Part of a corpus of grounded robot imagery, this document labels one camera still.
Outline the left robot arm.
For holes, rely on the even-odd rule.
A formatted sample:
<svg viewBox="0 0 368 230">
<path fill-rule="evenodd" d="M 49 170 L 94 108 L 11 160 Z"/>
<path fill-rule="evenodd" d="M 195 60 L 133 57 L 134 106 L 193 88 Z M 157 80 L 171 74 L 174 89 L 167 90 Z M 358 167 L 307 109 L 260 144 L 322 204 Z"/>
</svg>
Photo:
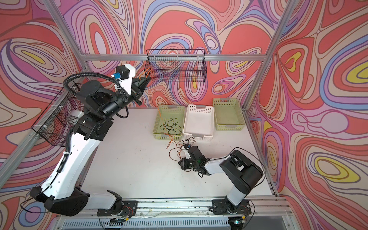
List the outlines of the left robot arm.
<svg viewBox="0 0 368 230">
<path fill-rule="evenodd" d="M 44 204 L 47 211 L 75 216 L 81 211 L 97 209 L 111 216 L 121 216 L 122 197 L 108 190 L 105 194 L 89 194 L 76 187 L 76 182 L 92 153 L 102 142 L 113 124 L 113 117 L 122 118 L 119 111 L 127 109 L 132 101 L 141 105 L 149 75 L 131 78 L 132 92 L 121 86 L 121 76 L 111 77 L 95 72 L 73 74 L 63 87 L 84 105 L 85 111 L 68 131 L 66 149 L 50 178 L 42 186 L 32 188 L 31 198 Z"/>
</svg>

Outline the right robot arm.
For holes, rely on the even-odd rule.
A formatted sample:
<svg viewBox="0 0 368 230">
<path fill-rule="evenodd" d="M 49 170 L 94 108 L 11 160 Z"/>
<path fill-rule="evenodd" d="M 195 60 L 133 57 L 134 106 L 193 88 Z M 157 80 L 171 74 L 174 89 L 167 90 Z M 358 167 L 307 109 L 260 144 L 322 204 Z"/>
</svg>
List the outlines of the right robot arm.
<svg viewBox="0 0 368 230">
<path fill-rule="evenodd" d="M 178 162 L 183 171 L 192 170 L 199 176 L 224 173 L 233 184 L 223 199 L 212 200 L 209 211 L 214 215 L 241 213 L 248 216 L 252 213 L 245 198 L 264 178 L 264 172 L 242 151 L 242 148 L 235 147 L 225 157 L 213 159 L 205 157 L 198 146 L 184 145 L 186 156 Z"/>
</svg>

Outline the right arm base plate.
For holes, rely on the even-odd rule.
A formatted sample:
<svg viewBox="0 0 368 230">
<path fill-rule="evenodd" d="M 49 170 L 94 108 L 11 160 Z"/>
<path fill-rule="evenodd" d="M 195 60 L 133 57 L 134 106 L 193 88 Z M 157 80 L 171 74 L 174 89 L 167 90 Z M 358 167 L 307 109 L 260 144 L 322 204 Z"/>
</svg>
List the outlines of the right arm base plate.
<svg viewBox="0 0 368 230">
<path fill-rule="evenodd" d="M 237 215 L 248 216 L 252 213 L 249 200 L 243 199 L 240 204 L 234 205 L 227 199 L 214 199 L 209 211 L 214 215 Z"/>
</svg>

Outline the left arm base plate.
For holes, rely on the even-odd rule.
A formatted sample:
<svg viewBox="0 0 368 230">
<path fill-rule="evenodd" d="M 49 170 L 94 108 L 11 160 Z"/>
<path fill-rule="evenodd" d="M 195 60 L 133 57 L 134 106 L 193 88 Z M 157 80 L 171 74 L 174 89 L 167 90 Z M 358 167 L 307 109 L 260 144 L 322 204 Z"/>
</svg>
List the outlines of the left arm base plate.
<svg viewBox="0 0 368 230">
<path fill-rule="evenodd" d="M 98 209 L 97 216 L 99 217 L 132 217 L 136 215 L 138 201 L 123 200 L 117 201 L 110 209 Z"/>
</svg>

